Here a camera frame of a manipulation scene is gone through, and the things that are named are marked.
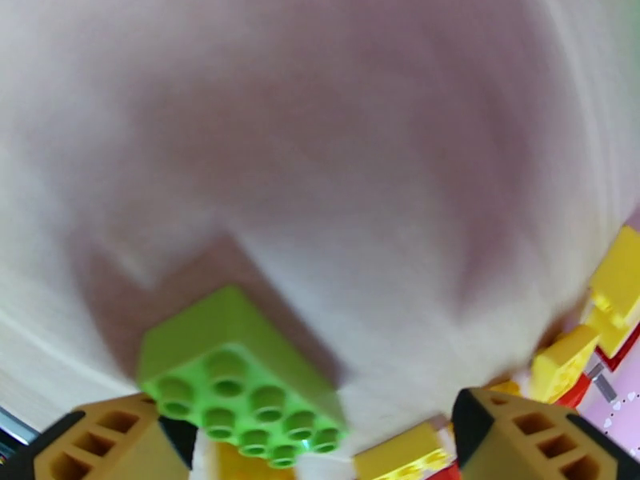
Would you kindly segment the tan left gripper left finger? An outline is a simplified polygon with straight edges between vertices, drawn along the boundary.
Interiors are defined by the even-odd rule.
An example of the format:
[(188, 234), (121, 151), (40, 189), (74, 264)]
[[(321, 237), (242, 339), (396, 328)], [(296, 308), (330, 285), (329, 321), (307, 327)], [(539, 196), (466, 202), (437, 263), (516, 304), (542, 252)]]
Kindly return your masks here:
[(1, 468), (3, 479), (187, 479), (198, 430), (144, 393), (80, 405)]

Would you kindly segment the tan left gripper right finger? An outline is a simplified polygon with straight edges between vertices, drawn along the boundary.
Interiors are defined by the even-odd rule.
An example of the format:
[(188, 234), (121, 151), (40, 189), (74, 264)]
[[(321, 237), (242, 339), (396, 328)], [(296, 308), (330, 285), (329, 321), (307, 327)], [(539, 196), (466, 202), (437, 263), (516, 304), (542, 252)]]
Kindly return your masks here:
[(639, 463), (575, 410), (482, 388), (452, 415), (463, 479), (637, 479)]

